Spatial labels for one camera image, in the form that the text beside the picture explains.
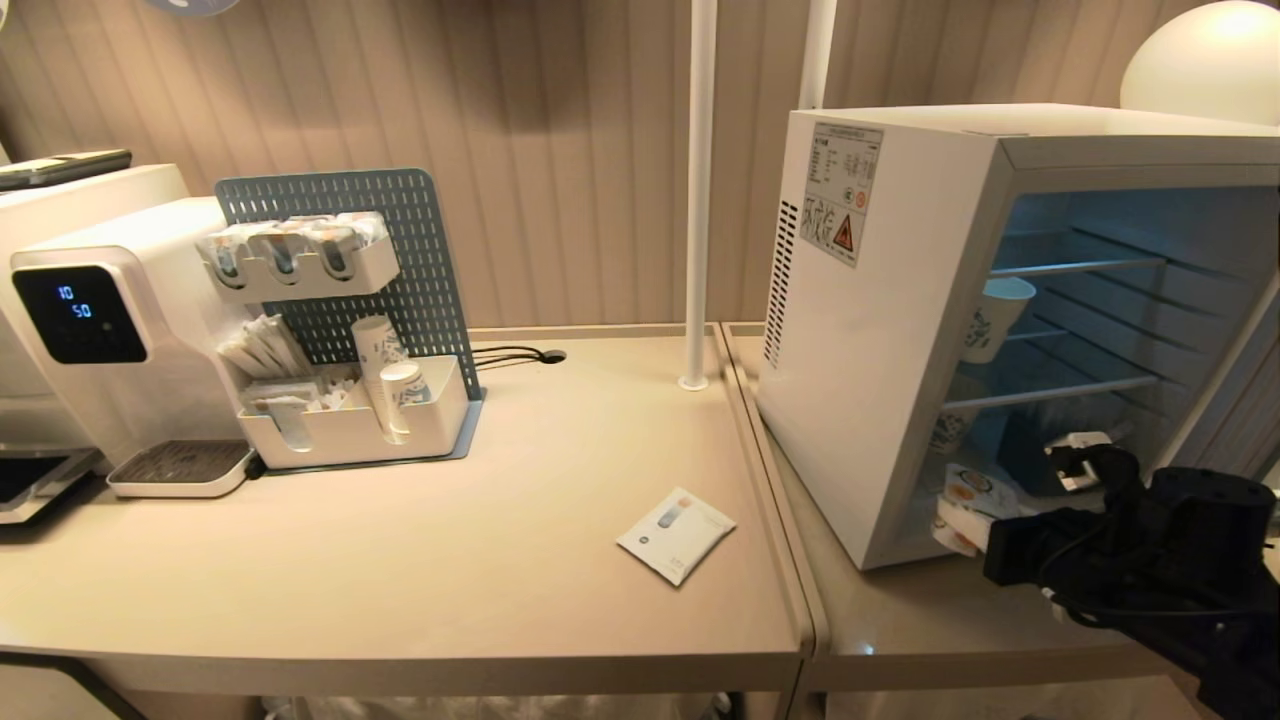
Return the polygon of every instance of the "mini fridge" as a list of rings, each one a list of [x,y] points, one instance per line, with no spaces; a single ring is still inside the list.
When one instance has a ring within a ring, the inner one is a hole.
[[[929,532],[948,465],[1014,482],[1011,448],[1066,433],[1105,432],[1148,474],[1251,477],[1280,443],[1277,223],[1271,127],[1050,104],[795,111],[762,416],[864,570],[950,552]],[[961,363],[992,278],[1034,297],[992,361]],[[940,451],[947,413],[970,428]]]

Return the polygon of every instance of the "fridge shelf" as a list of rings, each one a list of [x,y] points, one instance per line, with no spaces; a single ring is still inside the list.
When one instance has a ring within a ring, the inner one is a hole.
[[[1027,278],[1091,270],[1158,268],[1165,263],[1166,259],[1160,255],[1143,252],[1078,229],[1010,233],[1000,243],[989,277]]]
[[[1036,320],[1016,328],[986,365],[960,363],[957,375],[986,386],[980,397],[943,404],[943,410],[998,407],[1130,389],[1160,382],[1137,365],[1101,350],[1050,323]]]

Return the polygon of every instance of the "ventilation grille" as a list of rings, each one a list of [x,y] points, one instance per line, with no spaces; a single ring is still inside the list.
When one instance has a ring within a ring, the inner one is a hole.
[[[782,320],[791,282],[791,251],[796,243],[796,206],[782,201],[778,209],[778,241],[773,245],[773,274],[769,277],[769,311],[764,322],[764,359],[774,369],[782,351]]]

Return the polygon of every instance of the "white pole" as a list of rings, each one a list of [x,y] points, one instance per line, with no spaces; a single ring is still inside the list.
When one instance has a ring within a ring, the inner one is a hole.
[[[836,28],[837,0],[809,0],[809,29],[804,38],[804,69],[800,73],[801,110],[822,108],[831,61],[831,33]]]
[[[707,328],[707,234],[712,205],[712,117],[716,102],[716,10],[718,0],[692,1],[689,42],[689,238],[685,278],[685,389],[707,387],[703,345]]]

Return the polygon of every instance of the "cup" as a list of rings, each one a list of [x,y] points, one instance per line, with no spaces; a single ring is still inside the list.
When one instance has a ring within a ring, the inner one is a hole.
[[[408,360],[404,346],[387,315],[369,315],[351,324],[351,336],[356,341],[356,356],[360,357],[360,374],[369,393],[369,405],[378,416],[383,433],[392,433],[390,409],[383,388],[383,368]]]
[[[957,372],[951,379],[951,387],[947,388],[947,402],[977,400],[986,397],[988,392],[986,383]],[[929,434],[929,450],[938,455],[951,455],[960,450],[979,413],[982,413],[982,407],[961,407],[938,413],[937,420],[933,421],[933,432]]]
[[[987,281],[965,333],[960,360],[975,365],[995,360],[1009,337],[1009,328],[1014,327],[1032,297],[1036,297],[1036,286],[1021,278]]]
[[[383,384],[383,396],[387,398],[387,416],[392,433],[408,434],[408,423],[399,411],[401,406],[426,402],[431,396],[426,379],[422,378],[422,368],[412,360],[396,363],[383,368],[379,380]]]

